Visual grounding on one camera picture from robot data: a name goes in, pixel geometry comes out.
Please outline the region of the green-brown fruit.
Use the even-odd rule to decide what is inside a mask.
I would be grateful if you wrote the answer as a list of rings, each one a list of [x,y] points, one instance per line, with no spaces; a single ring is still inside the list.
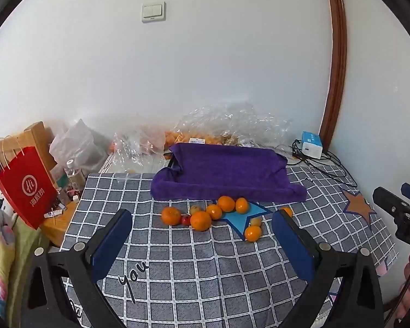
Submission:
[[[250,226],[256,226],[256,227],[260,227],[261,226],[261,217],[255,217],[255,218],[251,218],[250,219]]]

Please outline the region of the large orange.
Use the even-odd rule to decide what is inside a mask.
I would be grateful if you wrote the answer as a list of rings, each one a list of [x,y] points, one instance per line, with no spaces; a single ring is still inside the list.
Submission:
[[[181,211],[175,207],[165,207],[161,212],[161,220],[169,226],[176,226],[181,223]]]
[[[203,232],[211,227],[212,218],[207,212],[198,211],[191,215],[190,225],[194,230]]]

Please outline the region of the small brownish kiwi fruit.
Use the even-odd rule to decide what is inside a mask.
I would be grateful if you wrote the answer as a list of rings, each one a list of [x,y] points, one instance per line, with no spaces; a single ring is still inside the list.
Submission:
[[[198,205],[191,205],[191,207],[189,208],[190,215],[194,215],[196,212],[201,212],[201,211],[203,211],[203,208]]]

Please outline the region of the white blue charger box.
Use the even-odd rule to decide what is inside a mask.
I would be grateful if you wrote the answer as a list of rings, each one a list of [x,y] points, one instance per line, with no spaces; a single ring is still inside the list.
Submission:
[[[301,151],[312,159],[320,159],[323,152],[323,144],[318,134],[303,131],[301,135]]]

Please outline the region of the grey checkered tablecloth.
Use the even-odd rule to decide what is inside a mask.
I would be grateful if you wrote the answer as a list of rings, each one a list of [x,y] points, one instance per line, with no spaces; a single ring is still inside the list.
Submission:
[[[379,275],[394,263],[394,240],[383,220],[346,212],[358,195],[340,167],[290,166],[289,180],[307,189],[292,203],[295,223],[335,250],[365,247]],[[160,219],[165,203],[150,194],[150,174],[92,174],[61,245],[88,241],[119,209],[132,215],[132,231],[98,286],[127,327],[277,327],[304,291],[273,234],[265,203],[258,241],[242,240],[226,222],[206,231],[169,227]]]

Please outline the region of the red paper bag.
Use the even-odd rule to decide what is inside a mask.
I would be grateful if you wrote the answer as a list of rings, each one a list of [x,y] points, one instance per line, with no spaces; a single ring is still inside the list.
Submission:
[[[14,211],[35,230],[57,198],[35,147],[24,147],[1,170],[0,190]]]

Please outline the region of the clear plastic bottle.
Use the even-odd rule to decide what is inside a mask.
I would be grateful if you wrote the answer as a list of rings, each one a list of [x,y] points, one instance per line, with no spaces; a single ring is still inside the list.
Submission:
[[[73,159],[69,159],[66,162],[65,173],[73,189],[77,192],[82,192],[85,187],[86,180],[82,170],[75,166],[75,161]]]

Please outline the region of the white plastic bag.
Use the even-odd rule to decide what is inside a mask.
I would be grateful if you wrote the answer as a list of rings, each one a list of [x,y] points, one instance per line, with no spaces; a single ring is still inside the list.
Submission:
[[[66,167],[66,163],[73,160],[75,167],[86,173],[98,172],[107,158],[105,150],[96,143],[92,131],[82,119],[54,137],[49,153],[61,167]]]

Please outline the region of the small red fruit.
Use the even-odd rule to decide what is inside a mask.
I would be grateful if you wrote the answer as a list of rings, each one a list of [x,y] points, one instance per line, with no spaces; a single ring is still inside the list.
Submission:
[[[190,215],[182,215],[181,216],[181,223],[183,226],[189,227],[190,226]]]

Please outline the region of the purple towel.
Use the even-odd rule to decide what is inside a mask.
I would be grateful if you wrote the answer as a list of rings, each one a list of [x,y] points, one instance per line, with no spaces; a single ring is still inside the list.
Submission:
[[[286,204],[307,199],[306,188],[289,181],[287,159],[273,150],[180,143],[171,151],[169,166],[152,179],[155,200],[212,200],[226,195]]]

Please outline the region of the clear plastic bag of fruit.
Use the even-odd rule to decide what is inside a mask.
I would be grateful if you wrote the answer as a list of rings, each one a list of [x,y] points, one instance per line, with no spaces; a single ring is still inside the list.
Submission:
[[[111,172],[157,172],[171,158],[175,144],[206,144],[276,149],[287,140],[289,119],[257,111],[248,102],[199,107],[172,124],[136,120],[115,133]]]

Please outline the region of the brown wooden door frame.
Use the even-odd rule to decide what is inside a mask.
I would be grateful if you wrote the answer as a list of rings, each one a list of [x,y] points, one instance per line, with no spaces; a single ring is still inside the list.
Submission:
[[[347,71],[347,20],[344,0],[329,0],[329,3],[332,26],[330,83],[319,133],[325,151],[329,149],[335,132]]]

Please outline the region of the white wall switch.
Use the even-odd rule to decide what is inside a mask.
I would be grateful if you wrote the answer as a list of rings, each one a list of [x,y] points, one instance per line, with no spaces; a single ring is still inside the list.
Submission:
[[[143,3],[140,17],[143,23],[165,21],[166,2]]]

